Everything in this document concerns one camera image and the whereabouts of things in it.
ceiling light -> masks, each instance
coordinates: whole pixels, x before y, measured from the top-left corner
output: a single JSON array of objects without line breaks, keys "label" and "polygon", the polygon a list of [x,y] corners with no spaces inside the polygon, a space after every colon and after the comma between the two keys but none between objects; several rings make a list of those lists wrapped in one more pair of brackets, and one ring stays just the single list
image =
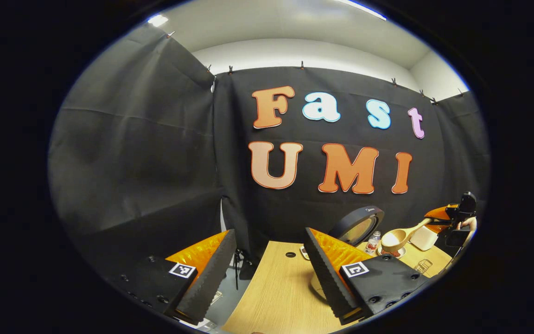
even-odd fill
[{"label": "ceiling light", "polygon": [[372,9],[369,9],[369,8],[366,8],[360,4],[356,4],[355,2],[353,1],[350,1],[350,0],[335,0],[337,2],[341,2],[342,4],[346,4],[346,5],[350,5],[354,8],[358,8],[358,9],[361,9],[367,13],[370,13],[376,17],[378,17],[379,19],[383,20],[383,21],[386,21],[386,17],[384,17],[383,15],[380,15],[379,13],[373,11]]},{"label": "ceiling light", "polygon": [[166,19],[166,17],[160,14],[152,17],[151,19],[148,19],[148,23],[151,23],[152,25],[154,25],[154,27],[159,27],[166,22],[168,22],[168,19]]}]

ceiling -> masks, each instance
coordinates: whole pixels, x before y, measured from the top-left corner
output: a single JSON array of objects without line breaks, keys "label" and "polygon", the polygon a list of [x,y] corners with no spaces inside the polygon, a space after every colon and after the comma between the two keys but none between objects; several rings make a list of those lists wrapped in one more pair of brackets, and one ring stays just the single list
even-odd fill
[{"label": "ceiling", "polygon": [[191,0],[162,13],[160,26],[187,50],[265,38],[353,47],[411,69],[430,51],[389,21],[335,0]]}]

water bottle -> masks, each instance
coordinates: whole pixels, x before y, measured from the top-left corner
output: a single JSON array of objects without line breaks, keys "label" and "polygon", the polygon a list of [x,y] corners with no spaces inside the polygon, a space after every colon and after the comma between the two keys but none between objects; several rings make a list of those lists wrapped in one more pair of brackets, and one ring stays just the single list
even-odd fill
[{"label": "water bottle", "polygon": [[368,245],[366,245],[366,253],[369,255],[372,255],[375,253],[376,249],[378,248],[378,244],[380,242],[380,231],[376,231],[372,233],[370,239],[368,239]]}]

black fabric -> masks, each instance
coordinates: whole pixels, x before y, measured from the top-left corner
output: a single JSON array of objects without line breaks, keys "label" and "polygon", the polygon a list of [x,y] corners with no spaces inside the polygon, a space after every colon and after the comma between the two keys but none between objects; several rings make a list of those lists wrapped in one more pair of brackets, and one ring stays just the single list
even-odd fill
[{"label": "black fabric", "polygon": [[[282,124],[254,129],[257,106],[252,93],[285,85],[294,89],[295,96],[287,99],[287,112],[277,114]],[[303,116],[302,108],[307,103],[304,97],[312,92],[335,97],[341,114],[337,122],[313,121]],[[367,121],[365,103],[369,99],[383,101],[390,107],[392,122],[388,129],[371,127]],[[417,108],[422,116],[425,132],[422,140],[413,133],[407,114],[411,108]],[[441,112],[439,106],[430,104],[428,98],[415,91],[349,72],[279,67],[218,75],[214,90],[214,136],[218,173],[225,188],[222,209],[227,228],[235,228],[239,247],[260,258],[269,240],[301,243],[305,227],[329,232],[336,222],[359,207],[375,205],[382,209],[385,216],[379,230],[385,233],[417,224],[431,209],[458,203],[462,192],[471,190],[471,184],[447,183],[476,180],[475,173],[485,167],[469,167],[467,161],[454,156],[453,146],[468,148],[468,141],[459,137],[463,133],[448,130],[456,127],[454,121],[450,128],[441,125],[441,121],[447,121],[446,117],[439,117]],[[291,186],[273,190],[254,181],[248,149],[251,141],[268,141],[275,146],[269,154],[269,173],[274,177],[283,171],[284,154],[279,145],[282,142],[303,145]],[[342,144],[352,161],[363,147],[379,151],[372,194],[355,194],[351,190],[344,193],[341,188],[335,193],[318,190],[324,180],[327,158],[322,146],[326,143]],[[405,194],[391,192],[398,152],[413,156],[407,181],[409,190]],[[463,167],[454,167],[463,163]]]},{"label": "black fabric", "polygon": [[472,92],[439,101],[437,113],[445,142],[445,190],[461,190],[477,198],[477,221],[481,224],[490,191],[490,141],[481,110]]},{"label": "black fabric", "polygon": [[213,80],[174,38],[144,25],[68,93],[51,137],[51,195],[103,275],[220,232]]}]

white box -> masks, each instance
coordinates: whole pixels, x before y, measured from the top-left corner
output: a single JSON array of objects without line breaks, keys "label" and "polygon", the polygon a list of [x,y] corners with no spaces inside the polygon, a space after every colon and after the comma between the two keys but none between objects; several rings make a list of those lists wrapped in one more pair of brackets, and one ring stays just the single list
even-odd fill
[{"label": "white box", "polygon": [[436,233],[423,226],[419,230],[415,231],[409,241],[411,241],[411,244],[413,244],[418,249],[426,251],[432,248],[437,239],[438,235]]}]

